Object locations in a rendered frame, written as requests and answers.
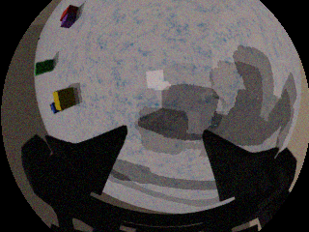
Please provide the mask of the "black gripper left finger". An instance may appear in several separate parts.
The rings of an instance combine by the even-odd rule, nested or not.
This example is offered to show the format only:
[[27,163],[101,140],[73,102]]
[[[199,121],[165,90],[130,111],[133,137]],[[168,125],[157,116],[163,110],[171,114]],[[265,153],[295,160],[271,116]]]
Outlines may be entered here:
[[65,142],[50,135],[46,135],[46,142],[54,155],[68,162],[92,192],[101,196],[126,135],[127,127],[123,125],[80,143]]

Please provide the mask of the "green block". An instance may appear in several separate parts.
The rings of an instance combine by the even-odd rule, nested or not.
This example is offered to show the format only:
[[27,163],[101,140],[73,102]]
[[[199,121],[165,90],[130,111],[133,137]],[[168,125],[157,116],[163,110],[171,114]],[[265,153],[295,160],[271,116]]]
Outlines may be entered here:
[[43,61],[36,63],[36,65],[35,65],[35,76],[36,76],[36,74],[45,73],[44,70],[45,70],[45,63]]
[[51,61],[50,61],[50,59],[49,59],[49,61],[47,61],[47,59],[46,59],[46,61],[44,62],[45,63],[45,73],[49,73],[49,71],[51,72],[51,70],[54,70],[54,65],[53,65],[53,63],[54,63],[54,59],[51,59]]

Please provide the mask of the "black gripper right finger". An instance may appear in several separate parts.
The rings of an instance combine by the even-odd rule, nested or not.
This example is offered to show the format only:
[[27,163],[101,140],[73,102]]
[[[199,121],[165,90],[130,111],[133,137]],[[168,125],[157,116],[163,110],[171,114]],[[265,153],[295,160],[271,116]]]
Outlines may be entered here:
[[263,163],[275,158],[279,151],[279,147],[274,147],[269,151],[254,154],[206,129],[202,132],[202,140],[204,140],[205,151],[208,152],[219,201],[235,196],[233,193],[244,186],[248,179],[254,177]]

